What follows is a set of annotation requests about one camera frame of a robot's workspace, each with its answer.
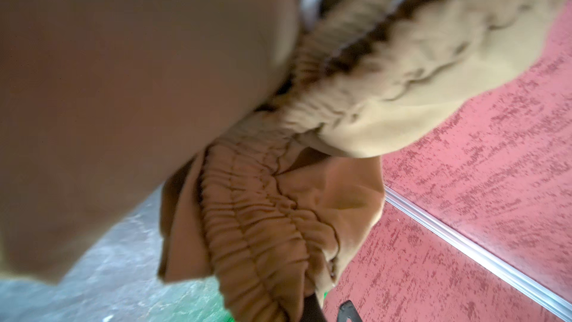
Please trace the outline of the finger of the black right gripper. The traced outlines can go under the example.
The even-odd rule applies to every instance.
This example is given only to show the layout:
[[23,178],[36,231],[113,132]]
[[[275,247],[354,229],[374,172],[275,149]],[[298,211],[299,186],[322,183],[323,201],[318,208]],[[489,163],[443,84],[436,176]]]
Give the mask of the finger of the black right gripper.
[[339,306],[336,322],[363,322],[363,320],[353,302],[345,301]]

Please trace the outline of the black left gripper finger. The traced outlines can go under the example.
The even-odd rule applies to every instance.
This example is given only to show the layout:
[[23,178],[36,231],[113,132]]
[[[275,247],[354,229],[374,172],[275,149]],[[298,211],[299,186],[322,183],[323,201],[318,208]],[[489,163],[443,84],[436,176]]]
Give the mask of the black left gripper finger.
[[327,322],[317,295],[311,295],[304,299],[303,313],[300,322]]

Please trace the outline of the khaki brown shorts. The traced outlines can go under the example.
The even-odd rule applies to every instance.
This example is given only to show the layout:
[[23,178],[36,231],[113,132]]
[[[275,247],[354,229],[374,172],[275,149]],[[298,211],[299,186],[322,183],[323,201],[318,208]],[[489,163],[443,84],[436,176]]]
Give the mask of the khaki brown shorts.
[[165,283],[300,321],[381,157],[530,68],[567,0],[1,0],[1,278],[59,283],[162,186]]

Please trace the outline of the right aluminium corner post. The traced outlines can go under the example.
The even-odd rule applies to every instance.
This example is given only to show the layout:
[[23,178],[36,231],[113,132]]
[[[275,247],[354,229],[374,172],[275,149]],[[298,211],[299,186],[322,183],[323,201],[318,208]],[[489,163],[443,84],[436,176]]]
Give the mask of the right aluminium corner post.
[[530,298],[562,321],[571,322],[571,303],[556,293],[537,283],[526,274],[503,261],[487,249],[479,246],[465,235],[441,222],[393,189],[385,188],[388,204],[401,211],[421,226],[447,242],[469,259],[476,262],[514,289]]

